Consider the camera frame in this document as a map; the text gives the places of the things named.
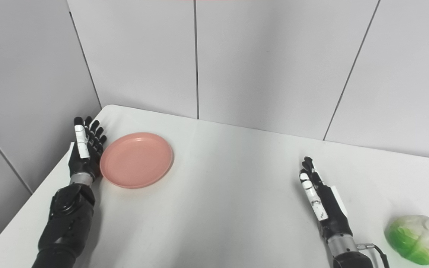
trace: table surface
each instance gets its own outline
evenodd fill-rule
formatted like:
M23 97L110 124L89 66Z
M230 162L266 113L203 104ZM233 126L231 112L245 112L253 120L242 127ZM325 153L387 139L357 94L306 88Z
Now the table surface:
M380 246L392 268L417 267L383 230L395 216L429 216L429 158L115 105L97 119L108 144L133 132L162 136L174 163L142 189L94 184L94 222L76 267L328 268L298 181L304 156L337 186L357 243ZM51 197L68 182L64 157L1 233L0 267L31 267Z

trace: robotic arm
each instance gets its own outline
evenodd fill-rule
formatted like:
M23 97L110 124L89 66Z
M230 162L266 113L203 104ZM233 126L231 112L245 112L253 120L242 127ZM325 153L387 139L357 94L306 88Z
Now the robotic arm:
M356 244L347 220L347 210L335 186L324 184L310 157L302 162L300 181L318 220L320 235L334 258L334 268L373 268L372 261L360 250L375 248L385 268L387 256L374 244Z
M49 221L39 239L39 253L32 268L72 268L82 253L89 236L95 198L92 182L100 176L100 158L107 140L100 137L104 129L99 121L92 125L91 117L85 122L74 120L77 145L69 159L70 183L54 195Z

